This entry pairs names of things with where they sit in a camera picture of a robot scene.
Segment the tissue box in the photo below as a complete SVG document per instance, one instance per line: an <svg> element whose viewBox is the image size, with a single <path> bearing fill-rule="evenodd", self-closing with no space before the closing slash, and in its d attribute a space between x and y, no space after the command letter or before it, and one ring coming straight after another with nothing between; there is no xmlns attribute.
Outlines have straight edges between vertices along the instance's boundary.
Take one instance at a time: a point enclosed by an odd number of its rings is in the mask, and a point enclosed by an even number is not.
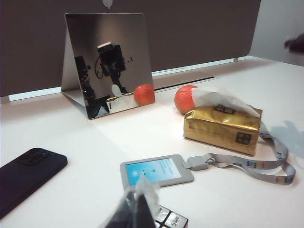
<svg viewBox="0 0 304 228"><path fill-rule="evenodd" d="M254 155L260 123L261 117L221 104L196 107L185 114L184 137Z"/></svg>

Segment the orange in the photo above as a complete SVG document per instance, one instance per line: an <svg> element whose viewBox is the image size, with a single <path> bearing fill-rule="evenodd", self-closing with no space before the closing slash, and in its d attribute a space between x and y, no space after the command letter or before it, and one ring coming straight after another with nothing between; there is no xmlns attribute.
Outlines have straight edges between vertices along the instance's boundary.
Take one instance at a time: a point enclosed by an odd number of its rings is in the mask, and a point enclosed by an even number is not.
<svg viewBox="0 0 304 228"><path fill-rule="evenodd" d="M191 111L194 107L192 100L192 88L197 87L196 85L185 85L178 89L175 94L174 102L176 108L181 114L186 114Z"/></svg>
<svg viewBox="0 0 304 228"><path fill-rule="evenodd" d="M147 105L155 102L153 86L143 84L136 87L134 90L134 100L138 105Z"/></svg>

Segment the lanyard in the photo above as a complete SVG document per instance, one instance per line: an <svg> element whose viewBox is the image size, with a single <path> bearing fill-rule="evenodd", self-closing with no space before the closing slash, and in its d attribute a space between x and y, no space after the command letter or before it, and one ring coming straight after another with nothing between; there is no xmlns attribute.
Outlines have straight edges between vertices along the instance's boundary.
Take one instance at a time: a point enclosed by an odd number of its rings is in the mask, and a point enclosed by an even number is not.
<svg viewBox="0 0 304 228"><path fill-rule="evenodd" d="M287 162L288 149L277 138L273 137L265 125L261 122L260 137L265 141L270 141L275 147L276 161L258 161L241 158L231 155L207 153L204 156L188 158L183 165L193 171L207 169L207 164L212 164L219 168L237 168L247 175L274 184L287 185L291 184L295 177L295 169ZM257 170L272 170L281 167L286 175L270 175L257 172Z"/></svg>

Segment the card screen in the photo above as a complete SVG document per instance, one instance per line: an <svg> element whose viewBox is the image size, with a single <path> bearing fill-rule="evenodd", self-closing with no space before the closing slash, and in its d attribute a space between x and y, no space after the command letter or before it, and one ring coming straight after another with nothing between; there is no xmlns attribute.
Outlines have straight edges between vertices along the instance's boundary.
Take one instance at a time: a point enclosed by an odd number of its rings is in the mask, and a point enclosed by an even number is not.
<svg viewBox="0 0 304 228"><path fill-rule="evenodd" d="M136 185L141 174L149 181L164 181L181 177L172 158L126 165L130 185Z"/></svg>

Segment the cable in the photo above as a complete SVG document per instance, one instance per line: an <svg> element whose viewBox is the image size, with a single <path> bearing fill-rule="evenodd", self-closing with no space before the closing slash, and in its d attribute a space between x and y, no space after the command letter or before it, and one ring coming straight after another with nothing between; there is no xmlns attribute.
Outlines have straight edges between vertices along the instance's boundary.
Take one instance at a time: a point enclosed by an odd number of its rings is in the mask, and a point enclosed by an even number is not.
<svg viewBox="0 0 304 228"><path fill-rule="evenodd" d="M101 77L98 77L98 72L96 71L96 65L97 65L97 62L98 62L99 58L100 58L100 56L98 56L97 59L96 59L96 61L95 61L94 71L95 71L96 77L99 78L99 79L102 79L103 75L104 75L103 71L101 71L102 72Z"/></svg>

